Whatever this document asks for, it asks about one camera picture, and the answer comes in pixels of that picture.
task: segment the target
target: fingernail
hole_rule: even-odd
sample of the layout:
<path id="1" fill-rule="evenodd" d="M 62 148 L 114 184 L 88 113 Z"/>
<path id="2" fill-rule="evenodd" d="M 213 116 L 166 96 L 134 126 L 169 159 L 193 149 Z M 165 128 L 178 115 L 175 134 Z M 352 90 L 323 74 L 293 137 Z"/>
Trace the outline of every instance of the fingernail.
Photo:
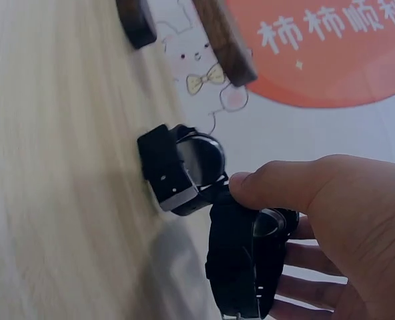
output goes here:
<path id="1" fill-rule="evenodd" d="M 230 185 L 241 185 L 250 172 L 238 172 L 230 177 Z"/>

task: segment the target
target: black watch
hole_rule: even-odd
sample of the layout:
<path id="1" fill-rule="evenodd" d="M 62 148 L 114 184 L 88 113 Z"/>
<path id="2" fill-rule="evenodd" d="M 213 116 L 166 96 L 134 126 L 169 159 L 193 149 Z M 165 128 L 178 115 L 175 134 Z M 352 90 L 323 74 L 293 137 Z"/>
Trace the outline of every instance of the black watch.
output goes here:
<path id="1" fill-rule="evenodd" d="M 137 142 L 144 178 L 164 211 L 186 216 L 211 205 L 228 180 L 221 144 L 195 128 L 160 125 Z"/>
<path id="2" fill-rule="evenodd" d="M 224 319 L 264 319 L 299 213 L 246 209 L 230 195 L 220 143 L 195 128 L 160 125 L 138 140 L 142 171 L 164 211 L 212 205 L 206 276 Z"/>

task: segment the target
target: black leather strap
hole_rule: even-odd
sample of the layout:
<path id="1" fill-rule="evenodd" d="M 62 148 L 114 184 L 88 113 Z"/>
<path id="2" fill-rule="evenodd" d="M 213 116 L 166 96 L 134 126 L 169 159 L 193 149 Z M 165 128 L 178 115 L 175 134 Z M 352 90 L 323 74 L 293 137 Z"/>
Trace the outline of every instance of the black leather strap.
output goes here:
<path id="1" fill-rule="evenodd" d="M 258 214 L 236 203 L 228 187 L 214 201 L 206 275 L 224 315 L 264 319 L 272 308 L 286 238 L 254 238 Z"/>
<path id="2" fill-rule="evenodd" d="M 176 139 L 166 125 L 142 135 L 137 143 L 144 178 L 150 182 L 159 203 L 193 187 Z"/>

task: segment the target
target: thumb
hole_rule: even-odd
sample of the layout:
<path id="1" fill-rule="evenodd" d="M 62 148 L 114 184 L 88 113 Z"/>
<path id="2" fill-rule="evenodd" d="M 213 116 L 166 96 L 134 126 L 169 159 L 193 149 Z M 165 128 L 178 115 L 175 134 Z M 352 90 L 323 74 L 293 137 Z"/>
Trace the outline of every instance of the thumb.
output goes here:
<path id="1" fill-rule="evenodd" d="M 314 161 L 272 161 L 255 173 L 233 175 L 230 193 L 250 209 L 284 208 L 305 213 L 325 183 L 314 167 Z"/>

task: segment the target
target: sparkle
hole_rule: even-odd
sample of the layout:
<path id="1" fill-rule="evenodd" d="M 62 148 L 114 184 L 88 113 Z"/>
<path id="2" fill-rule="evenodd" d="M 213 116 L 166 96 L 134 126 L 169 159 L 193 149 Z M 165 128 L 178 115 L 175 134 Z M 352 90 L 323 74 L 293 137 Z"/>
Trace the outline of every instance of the sparkle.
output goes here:
<path id="1" fill-rule="evenodd" d="M 300 70 L 303 70 L 303 63 L 300 60 L 297 60 L 296 67 L 299 68 Z"/>

